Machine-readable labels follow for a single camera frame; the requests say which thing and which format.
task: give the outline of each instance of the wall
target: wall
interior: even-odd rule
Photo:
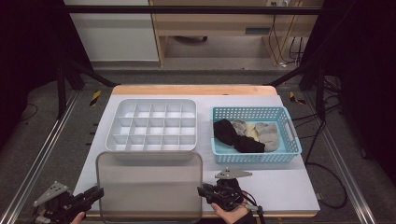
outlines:
[[[147,6],[145,0],[64,0],[67,5]],[[149,14],[71,14],[92,62],[158,62]]]

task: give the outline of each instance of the white compartment tray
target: white compartment tray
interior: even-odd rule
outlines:
[[[188,99],[126,99],[120,102],[106,140],[108,150],[193,150],[196,103]]]

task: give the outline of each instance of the transparent lid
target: transparent lid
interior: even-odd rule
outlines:
[[[106,151],[96,159],[104,222],[183,222],[201,218],[202,158],[192,151]]]

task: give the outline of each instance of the blue basket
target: blue basket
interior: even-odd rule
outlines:
[[[251,123],[274,122],[279,136],[279,148],[273,152],[240,153],[220,142],[212,132],[211,144],[216,163],[289,162],[302,152],[300,140],[284,106],[214,106],[210,112],[212,123],[221,119],[241,119]]]

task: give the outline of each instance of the gray floor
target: gray floor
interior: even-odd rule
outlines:
[[[293,68],[273,67],[265,53],[265,47],[259,38],[209,37],[207,42],[184,37],[171,38],[167,58],[163,67],[136,67],[130,71],[101,70],[104,77],[122,84],[262,84],[280,77]],[[107,88],[89,77],[85,77],[86,87],[77,92],[76,105],[57,137],[57,142],[50,150],[35,185],[28,189],[24,206],[17,211],[19,219],[24,222],[33,212],[33,201],[36,200],[54,180],[73,188],[78,174],[90,149],[94,131],[106,107],[111,93]],[[300,92],[297,88],[299,77],[296,77],[277,88],[285,107],[293,119],[313,114],[311,104],[314,90]],[[95,106],[89,106],[95,91],[102,91]],[[308,104],[300,105],[291,102],[290,91],[297,99],[305,99]],[[75,93],[68,90],[68,95]],[[335,97],[328,100],[327,106],[338,103]],[[21,122],[14,130],[7,144],[0,151],[0,212],[3,213],[19,192],[31,165],[46,145],[46,139],[56,124],[57,115],[56,83],[37,88],[29,95],[29,105],[24,111]],[[338,109],[327,114],[326,131],[330,134],[337,150],[341,152],[347,168],[357,184],[358,192],[367,203],[368,211],[374,215],[377,223],[396,223],[396,190],[379,165],[372,160],[361,157],[360,145],[350,130],[346,118]],[[294,121],[297,133],[301,138],[303,158],[310,148],[318,129],[318,121]],[[329,138],[321,133],[313,147],[310,161],[328,167],[340,174],[332,159],[332,147],[326,144]],[[307,166],[312,184],[323,200],[330,204],[339,204],[343,199],[340,185],[334,177],[316,166]],[[329,208],[322,203],[320,212],[312,218],[268,218],[267,223],[366,223],[358,216],[360,203],[356,204],[356,192],[346,206],[340,209]]]

